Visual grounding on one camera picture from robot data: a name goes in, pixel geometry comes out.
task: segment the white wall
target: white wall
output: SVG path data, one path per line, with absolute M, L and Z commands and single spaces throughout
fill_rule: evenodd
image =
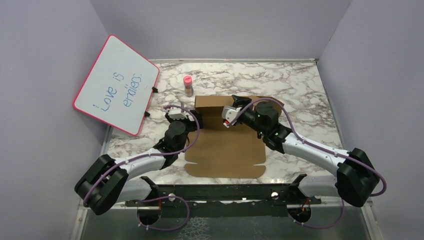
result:
M 150 59 L 319 58 L 351 0 L 91 0 Z
M 0 3 L 0 239 L 69 239 L 105 125 L 72 100 L 107 34 L 88 0 Z
M 424 1 L 353 0 L 318 62 L 345 145 L 386 177 L 384 239 L 424 235 Z

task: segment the marble countertop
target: marble countertop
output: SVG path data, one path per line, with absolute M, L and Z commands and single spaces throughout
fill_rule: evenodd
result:
M 130 136 L 113 129 L 107 153 L 123 158 L 150 149 L 168 129 L 163 107 L 181 101 L 193 108 L 195 95 L 272 96 L 285 105 L 297 132 L 305 137 L 342 148 L 333 114 L 314 62 L 159 63 L 159 79 L 140 134 Z M 184 95 L 183 77 L 193 78 L 194 96 Z M 288 126 L 285 117 L 280 122 Z M 265 173 L 255 179 L 207 178 L 189 175 L 180 153 L 173 165 L 144 174 L 157 184 L 261 184 L 289 183 L 299 174 L 327 175 L 324 169 L 301 158 L 266 148 Z

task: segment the purple cable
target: purple cable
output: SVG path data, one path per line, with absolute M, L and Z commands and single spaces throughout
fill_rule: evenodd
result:
M 246 105 L 238 114 L 237 114 L 237 116 L 234 118 L 234 120 L 233 121 L 231 121 L 229 124 L 230 125 L 232 125 L 234 122 L 236 122 L 237 121 L 237 119 L 244 113 L 244 112 L 246 112 L 246 110 L 250 107 L 250 106 L 252 106 L 253 104 L 255 104 L 255 103 L 258 103 L 258 102 L 263 102 L 263 101 L 268 101 L 268 102 L 274 102 L 274 103 L 276 103 L 281 109 L 282 109 L 282 111 L 284 112 L 284 115 L 285 115 L 285 117 L 287 118 L 287 121 L 288 121 L 288 124 L 290 125 L 290 128 L 291 128 L 291 131 L 293 132 L 293 134 L 296 136 L 296 138 L 298 139 L 298 140 L 300 140 L 300 141 L 303 141 L 305 144 L 307 144 L 307 145 L 309 145 L 309 146 L 311 146 L 311 147 L 313 147 L 313 148 L 316 148 L 316 149 L 318 149 L 318 150 L 321 150 L 321 151 L 323 151 L 323 152 L 325 152 L 325 153 L 328 153 L 328 154 L 332 154 L 332 155 L 335 155 L 335 156 L 337 156 L 337 157 L 341 157 L 341 158 L 344 158 L 344 159 L 347 159 L 347 160 L 350 160 L 350 161 L 352 161 L 352 162 L 354 162 L 354 163 L 356 163 L 356 164 L 358 164 L 358 165 L 360 165 L 360 166 L 362 166 L 362 167 L 364 167 L 364 168 L 366 168 L 367 170 L 369 170 L 370 172 L 372 172 L 373 174 L 375 174 L 375 175 L 377 175 L 377 177 L 379 177 L 380 179 L 381 179 L 381 182 L 382 182 L 382 184 L 383 184 L 383 187 L 382 187 L 382 189 L 381 189 L 381 191 L 379 191 L 379 192 L 377 192 L 377 193 L 372 193 L 370 196 L 371 197 L 376 197 L 376 196 L 380 196 L 380 195 L 382 195 L 386 190 L 387 190 L 387 183 L 386 183 L 386 180 L 384 179 L 384 177 L 379 173 L 379 172 L 377 172 L 375 169 L 373 169 L 372 167 L 370 167 L 370 166 L 368 166 L 368 165 L 366 165 L 366 164 L 364 164 L 364 163 L 362 163 L 362 162 L 360 162 L 360 161 L 358 161 L 358 160 L 356 160 L 356 159 L 354 159 L 354 158 L 352 158 L 352 157 L 350 157 L 350 156 L 346 156 L 346 155 L 343 155 L 343 154 L 340 154 L 340 153 L 335 153 L 334 151 L 331 151 L 331 150 L 328 150 L 328 149 L 326 149 L 326 148 L 323 148 L 323 147 L 321 147 L 321 146 L 318 146 L 318 145 L 316 145 L 316 144 L 314 144 L 314 143 L 312 143 L 312 142 L 309 142 L 309 141 L 307 141 L 307 140 L 303 140 L 303 138 L 301 137 L 301 136 L 299 136 L 299 134 L 295 131 L 295 127 L 293 126 L 293 123 L 292 123 L 292 120 L 290 119 L 290 117 L 289 117 L 289 113 L 286 111 L 286 109 L 284 109 L 284 106 L 279 102 L 279 101 L 277 101 L 277 100 L 275 100 L 275 99 L 272 99 L 272 98 L 269 98 L 269 97 L 263 97 L 263 98 L 259 98 L 259 99 L 256 99 L 256 100 L 253 100 L 252 102 L 250 102 L 248 105 Z M 341 215 L 340 215 L 340 217 L 339 217 L 339 219 L 335 222 L 335 223 L 333 223 L 333 224 L 331 224 L 331 225 L 328 225 L 328 226 L 321 226 L 321 227 L 318 227 L 318 226 L 309 226 L 309 225 L 306 225 L 306 224 L 304 224 L 303 226 L 305 226 L 305 227 L 310 227 L 310 228 L 313 228 L 313 229 L 327 229 L 327 228 L 331 228 L 331 227 L 334 227 L 335 225 L 337 225 L 337 224 L 339 224 L 340 223 L 340 221 L 342 220 L 342 218 L 343 218 L 343 216 L 344 216 L 344 214 L 345 214 L 345 202 L 343 201 L 343 199 L 342 199 L 342 208 L 343 208 L 343 210 L 341 211 Z
M 298 221 L 296 221 L 293 217 L 292 217 L 292 215 L 288 215 L 291 219 L 293 219 L 293 222 L 294 223 L 296 223 L 296 224 L 299 224 L 299 225 L 301 225 L 302 227 L 307 227 L 307 228 L 310 228 L 310 229 L 329 229 L 329 228 L 332 228 L 332 227 L 334 227 L 334 226 L 336 226 L 337 224 L 339 224 L 340 223 L 340 221 L 343 219 L 343 216 L 345 215 L 345 212 L 346 212 L 346 209 L 345 209 L 345 201 L 343 201 L 343 199 L 341 200 L 341 214 L 340 214 L 340 216 L 338 217 L 338 219 L 337 219 L 337 221 L 335 221 L 335 222 L 333 222 L 332 224 L 330 224 L 330 225 L 327 225 L 327 226 L 317 226 L 317 225 L 311 225 L 311 224 L 302 224 L 302 222 L 298 222 Z
M 149 202 L 154 202 L 157 200 L 162 200 L 162 199 L 169 199 L 169 198 L 175 198 L 175 199 L 179 199 L 181 200 L 185 206 L 187 207 L 187 216 L 185 217 L 185 220 L 183 223 L 181 223 L 181 225 L 173 227 L 173 228 L 159 228 L 159 227 L 154 227 L 154 226 L 149 226 L 149 225 L 144 225 L 141 221 L 140 221 L 140 216 L 139 216 L 139 212 L 137 211 L 137 220 L 138 220 L 138 226 L 143 226 L 146 229 L 153 229 L 153 230 L 159 230 L 159 231 L 174 231 L 177 229 L 182 228 L 184 225 L 186 225 L 186 223 L 189 221 L 190 219 L 190 207 L 189 204 L 187 203 L 186 200 L 184 200 L 184 198 L 180 197 L 180 196 L 161 196 L 161 197 L 157 197 L 157 198 L 153 198 L 153 199 L 149 199 L 149 200 L 141 200 L 140 203 L 149 203 Z
M 194 138 L 193 142 L 190 143 L 188 146 L 186 146 L 185 148 L 179 150 L 179 151 L 174 151 L 174 152 L 166 152 L 166 153 L 152 153 L 150 154 L 150 156 L 168 156 L 168 155 L 174 155 L 174 154 L 179 154 L 182 153 L 184 151 L 186 151 L 187 149 L 191 148 L 193 146 L 193 144 L 195 144 L 195 142 L 198 140 L 199 138 L 199 134 L 200 134 L 200 125 L 199 125 L 199 121 L 197 120 L 196 116 L 190 112 L 190 110 L 188 110 L 185 107 L 181 107 L 181 106 L 177 106 L 177 105 L 168 105 L 165 106 L 164 109 L 169 109 L 169 108 L 178 108 L 178 109 L 182 109 L 183 111 L 187 112 L 188 114 L 190 114 L 194 121 L 196 122 L 196 126 L 197 126 L 197 131 L 196 131 L 196 137 Z M 111 168 L 109 168 L 103 175 L 101 175 L 97 181 L 93 184 L 93 186 L 90 188 L 90 190 L 87 192 L 87 194 L 84 197 L 84 200 L 82 202 L 82 205 L 84 207 L 87 207 L 87 201 L 89 200 L 89 197 L 91 196 L 91 194 L 93 193 L 94 189 L 100 184 L 100 182 L 106 177 L 108 176 L 114 169 L 118 168 L 121 165 L 127 164 L 127 163 L 131 163 L 137 159 L 142 159 L 145 157 L 149 157 L 149 154 L 143 154 L 143 155 L 139 155 L 139 156 L 135 156 L 133 158 L 128 159 L 128 161 L 122 161 L 118 164 L 113 165 Z

